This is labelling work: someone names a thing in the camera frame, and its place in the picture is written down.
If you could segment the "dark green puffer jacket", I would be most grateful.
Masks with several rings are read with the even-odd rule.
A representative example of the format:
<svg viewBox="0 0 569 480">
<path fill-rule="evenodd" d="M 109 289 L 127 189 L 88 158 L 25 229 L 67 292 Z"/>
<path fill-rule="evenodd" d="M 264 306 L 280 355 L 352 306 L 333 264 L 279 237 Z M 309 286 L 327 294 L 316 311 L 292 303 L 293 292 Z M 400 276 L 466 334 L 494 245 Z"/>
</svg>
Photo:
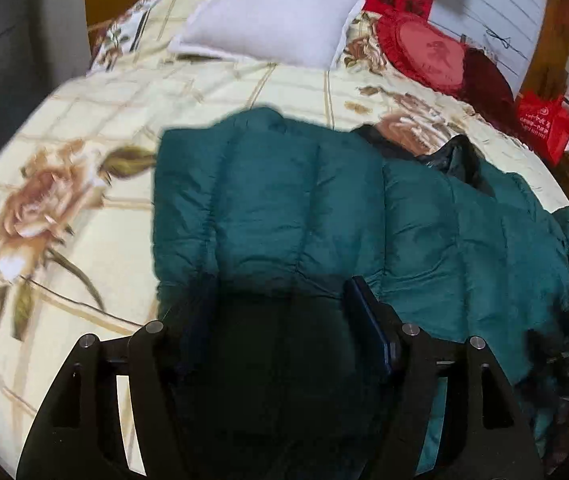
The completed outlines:
<svg viewBox="0 0 569 480">
<path fill-rule="evenodd" d="M 220 294 L 222 479 L 365 479 L 377 401 L 341 307 L 354 276 L 435 338 L 487 342 L 543 469 L 569 351 L 569 207 L 547 211 L 465 136 L 416 155 L 370 125 L 268 107 L 167 131 L 153 259 L 168 326 Z M 446 391 L 440 379 L 418 478 L 436 464 Z"/>
</svg>

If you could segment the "cream floral plaid bedspread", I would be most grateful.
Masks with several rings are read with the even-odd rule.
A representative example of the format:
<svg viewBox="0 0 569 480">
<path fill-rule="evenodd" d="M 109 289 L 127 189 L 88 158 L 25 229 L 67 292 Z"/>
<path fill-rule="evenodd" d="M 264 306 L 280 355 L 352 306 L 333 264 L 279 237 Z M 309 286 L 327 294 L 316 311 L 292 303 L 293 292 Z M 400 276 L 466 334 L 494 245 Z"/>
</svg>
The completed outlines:
<svg viewBox="0 0 569 480">
<path fill-rule="evenodd" d="M 0 152 L 0 466 L 9 474 L 77 338 L 127 336 L 158 312 L 149 158 L 167 128 L 258 105 L 337 130 L 409 112 L 467 133 L 546 210 L 569 202 L 523 144 L 386 65 L 371 15 L 350 27 L 350 54 L 331 72 L 179 60 L 170 40 L 203 1 L 136 4 L 89 74 L 54 90 Z"/>
</svg>

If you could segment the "red gift bag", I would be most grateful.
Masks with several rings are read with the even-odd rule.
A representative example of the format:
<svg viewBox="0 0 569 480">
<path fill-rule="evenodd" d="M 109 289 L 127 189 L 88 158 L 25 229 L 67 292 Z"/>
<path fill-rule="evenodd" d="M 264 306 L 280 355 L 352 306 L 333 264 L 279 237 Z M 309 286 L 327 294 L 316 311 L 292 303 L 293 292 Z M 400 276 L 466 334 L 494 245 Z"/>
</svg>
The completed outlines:
<svg viewBox="0 0 569 480">
<path fill-rule="evenodd" d="M 569 144 L 569 108 L 564 96 L 547 100 L 527 91 L 516 100 L 523 142 L 547 165 L 557 166 Z"/>
</svg>

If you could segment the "dark red velvet cushion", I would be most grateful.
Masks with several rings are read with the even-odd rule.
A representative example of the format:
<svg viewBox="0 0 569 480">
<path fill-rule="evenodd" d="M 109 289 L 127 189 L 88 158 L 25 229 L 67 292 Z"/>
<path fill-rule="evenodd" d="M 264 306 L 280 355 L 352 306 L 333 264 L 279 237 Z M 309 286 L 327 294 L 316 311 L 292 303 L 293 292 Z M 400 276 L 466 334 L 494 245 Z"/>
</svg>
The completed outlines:
<svg viewBox="0 0 569 480">
<path fill-rule="evenodd" d="M 463 58 L 462 96 L 493 128 L 509 136 L 521 134 L 513 93 L 505 77 L 483 51 L 471 47 Z"/>
</svg>

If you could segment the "red heart-shaped cushion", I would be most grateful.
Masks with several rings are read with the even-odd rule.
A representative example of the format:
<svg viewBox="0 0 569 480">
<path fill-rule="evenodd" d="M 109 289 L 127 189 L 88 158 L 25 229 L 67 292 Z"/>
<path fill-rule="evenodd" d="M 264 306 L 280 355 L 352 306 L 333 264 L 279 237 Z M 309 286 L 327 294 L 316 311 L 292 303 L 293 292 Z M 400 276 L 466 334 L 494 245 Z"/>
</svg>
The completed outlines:
<svg viewBox="0 0 569 480">
<path fill-rule="evenodd" d="M 403 75 L 435 91 L 460 96 L 467 47 L 420 16 L 394 12 L 374 25 L 382 53 Z"/>
</svg>

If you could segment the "white square pillow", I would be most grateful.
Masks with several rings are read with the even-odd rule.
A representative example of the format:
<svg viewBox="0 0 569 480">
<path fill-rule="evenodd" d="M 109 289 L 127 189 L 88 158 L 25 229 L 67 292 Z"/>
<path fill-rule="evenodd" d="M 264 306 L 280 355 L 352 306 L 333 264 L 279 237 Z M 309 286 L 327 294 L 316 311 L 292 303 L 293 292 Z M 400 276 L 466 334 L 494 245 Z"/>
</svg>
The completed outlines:
<svg viewBox="0 0 569 480">
<path fill-rule="evenodd" d="M 205 0 L 168 51 L 332 70 L 364 6 L 365 0 Z"/>
</svg>

